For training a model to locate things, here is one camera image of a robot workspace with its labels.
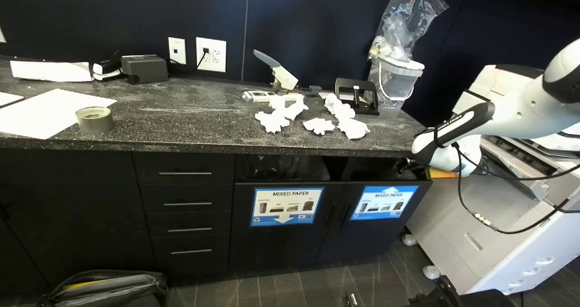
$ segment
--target floor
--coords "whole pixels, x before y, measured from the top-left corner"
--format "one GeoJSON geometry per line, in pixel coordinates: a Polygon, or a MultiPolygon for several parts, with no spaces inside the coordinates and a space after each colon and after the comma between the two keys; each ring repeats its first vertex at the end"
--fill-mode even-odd
{"type": "MultiPolygon", "coordinates": [[[[167,307],[342,307],[354,293],[361,307],[399,307],[434,286],[423,276],[429,260],[418,246],[394,243],[383,256],[348,264],[201,278],[172,287],[167,307]]],[[[0,298],[0,307],[34,307],[39,297],[0,298]]],[[[520,296],[510,296],[520,307],[520,296]]],[[[524,294],[526,307],[580,307],[580,258],[524,294]]]]}

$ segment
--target drawer handle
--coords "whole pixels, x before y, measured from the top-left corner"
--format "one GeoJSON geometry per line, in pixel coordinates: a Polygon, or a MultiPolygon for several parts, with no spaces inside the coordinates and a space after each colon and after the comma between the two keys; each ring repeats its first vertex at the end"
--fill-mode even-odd
{"type": "Polygon", "coordinates": [[[208,231],[211,230],[210,227],[195,227],[192,229],[172,229],[172,230],[167,230],[168,233],[174,233],[174,232],[188,232],[188,231],[208,231]]]}
{"type": "Polygon", "coordinates": [[[159,173],[160,176],[211,176],[212,173],[159,173]]]}
{"type": "Polygon", "coordinates": [[[163,206],[199,206],[211,204],[212,202],[168,202],[163,204],[163,206]]]}
{"type": "Polygon", "coordinates": [[[171,255],[180,255],[180,254],[195,254],[195,253],[210,253],[211,249],[200,249],[200,250],[186,250],[186,251],[172,251],[171,255]]]}

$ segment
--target dark navy wall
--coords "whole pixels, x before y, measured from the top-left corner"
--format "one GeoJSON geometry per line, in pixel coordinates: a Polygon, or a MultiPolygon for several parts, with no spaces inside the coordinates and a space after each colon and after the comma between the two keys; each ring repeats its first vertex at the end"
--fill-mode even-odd
{"type": "MultiPolygon", "coordinates": [[[[580,37],[580,0],[445,0],[450,8],[419,39],[426,65],[404,110],[426,125],[449,117],[461,91],[486,64],[544,68],[580,37]]],[[[389,0],[0,0],[8,43],[0,55],[101,61],[115,50],[168,55],[182,37],[195,63],[195,37],[227,41],[226,73],[201,76],[271,82],[259,49],[304,86],[365,79],[368,47],[389,0]]]]}

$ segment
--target label sticker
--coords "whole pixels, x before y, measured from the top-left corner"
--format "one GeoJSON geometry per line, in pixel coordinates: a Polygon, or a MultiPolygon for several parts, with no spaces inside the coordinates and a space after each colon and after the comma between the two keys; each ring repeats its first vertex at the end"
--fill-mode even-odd
{"type": "Polygon", "coordinates": [[[257,188],[250,226],[311,224],[324,188],[257,188]]]}
{"type": "Polygon", "coordinates": [[[418,186],[367,186],[350,220],[400,218],[418,186]]]}

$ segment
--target cabinet door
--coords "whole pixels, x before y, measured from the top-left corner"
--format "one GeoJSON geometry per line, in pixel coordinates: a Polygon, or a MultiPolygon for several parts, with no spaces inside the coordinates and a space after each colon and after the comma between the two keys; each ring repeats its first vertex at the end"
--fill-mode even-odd
{"type": "Polygon", "coordinates": [[[349,182],[346,185],[338,212],[329,223],[328,232],[320,249],[317,262],[328,263],[383,254],[397,240],[406,222],[431,186],[431,181],[349,182]],[[404,205],[398,218],[351,220],[360,212],[358,201],[367,186],[417,186],[411,199],[404,205]]]}
{"type": "Polygon", "coordinates": [[[234,188],[230,266],[275,268],[313,264],[344,183],[238,183],[234,188]],[[251,226],[256,189],[324,188],[312,224],[251,226]]]}
{"type": "Polygon", "coordinates": [[[44,293],[48,286],[4,221],[0,220],[0,297],[44,293]]]}
{"type": "Polygon", "coordinates": [[[5,157],[6,223],[51,285],[90,269],[154,265],[130,153],[13,150],[5,157]]]}

